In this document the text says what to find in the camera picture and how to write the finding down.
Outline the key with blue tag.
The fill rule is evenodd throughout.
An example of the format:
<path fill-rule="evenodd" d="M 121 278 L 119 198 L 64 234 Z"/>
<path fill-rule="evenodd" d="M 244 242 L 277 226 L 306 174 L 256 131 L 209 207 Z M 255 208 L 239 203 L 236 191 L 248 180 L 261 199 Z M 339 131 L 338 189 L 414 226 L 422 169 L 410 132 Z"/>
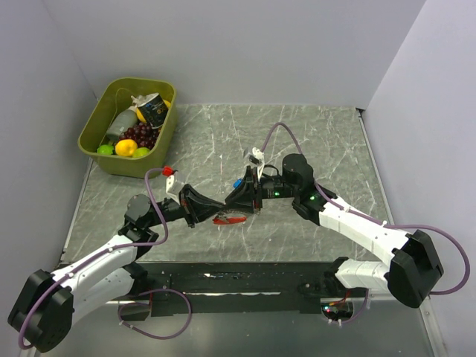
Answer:
<path fill-rule="evenodd" d="M 238 188 L 241 184 L 242 184 L 242 179 L 239 178 L 233 183 L 233 188 Z"/>

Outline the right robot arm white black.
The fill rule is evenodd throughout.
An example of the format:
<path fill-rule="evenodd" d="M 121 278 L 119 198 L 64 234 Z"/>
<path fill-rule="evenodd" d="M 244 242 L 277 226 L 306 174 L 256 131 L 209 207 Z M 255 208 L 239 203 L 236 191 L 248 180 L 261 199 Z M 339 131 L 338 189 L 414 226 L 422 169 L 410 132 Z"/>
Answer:
<path fill-rule="evenodd" d="M 292 208 L 302 219 L 335 231 L 371 252 L 375 261 L 337 259 L 325 278 L 333 296 L 349 289 L 389 292 L 400 303 L 419 307 L 443 275 L 443 266 L 431 237 L 391 229 L 347 204 L 340 196 L 315 184 L 314 172 L 302 154 L 283 159 L 282 173 L 264 174 L 264 154 L 257 148 L 246 152 L 245 175 L 226 198 L 229 211 L 258 213 L 265 199 L 292 199 Z"/>

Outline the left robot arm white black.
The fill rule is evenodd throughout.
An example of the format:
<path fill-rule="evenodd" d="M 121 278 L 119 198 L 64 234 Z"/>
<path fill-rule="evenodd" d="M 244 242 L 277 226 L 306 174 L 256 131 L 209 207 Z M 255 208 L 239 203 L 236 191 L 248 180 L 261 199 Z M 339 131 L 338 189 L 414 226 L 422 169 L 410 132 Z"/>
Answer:
<path fill-rule="evenodd" d="M 46 353 L 104 303 L 122 296 L 142 297 L 148 273 L 137 261 L 168 238 L 152 227 L 177 219 L 194 226 L 223 210 L 221 202 L 189 184 L 161 202 L 151 193 L 132 197 L 122 228 L 106 244 L 69 266 L 53 272 L 39 269 L 28 277 L 7 319 L 19 334 L 19 348 Z"/>

